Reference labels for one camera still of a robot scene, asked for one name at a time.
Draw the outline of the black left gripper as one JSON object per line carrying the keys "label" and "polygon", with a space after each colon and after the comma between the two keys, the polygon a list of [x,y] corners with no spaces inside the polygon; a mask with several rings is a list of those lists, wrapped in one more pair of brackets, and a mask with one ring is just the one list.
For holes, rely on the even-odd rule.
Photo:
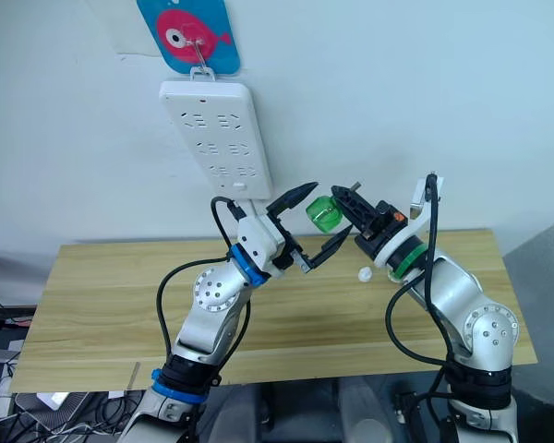
{"label": "black left gripper", "polygon": [[309,182],[292,188],[266,208],[267,215],[275,220],[273,223],[284,240],[281,252],[272,260],[277,269],[286,270],[296,264],[304,273],[308,273],[318,268],[339,250],[352,230],[352,226],[348,225],[324,243],[316,256],[309,257],[292,234],[283,227],[281,221],[276,220],[282,212],[293,209],[302,202],[318,185],[318,182]]}

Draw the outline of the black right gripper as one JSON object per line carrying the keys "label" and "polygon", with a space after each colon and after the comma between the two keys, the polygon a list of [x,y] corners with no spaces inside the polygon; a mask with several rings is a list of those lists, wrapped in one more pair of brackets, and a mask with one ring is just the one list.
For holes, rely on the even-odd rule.
{"label": "black right gripper", "polygon": [[345,186],[332,186],[331,193],[343,216],[359,231],[355,243],[371,259],[406,226],[406,216],[386,201],[373,207]]}

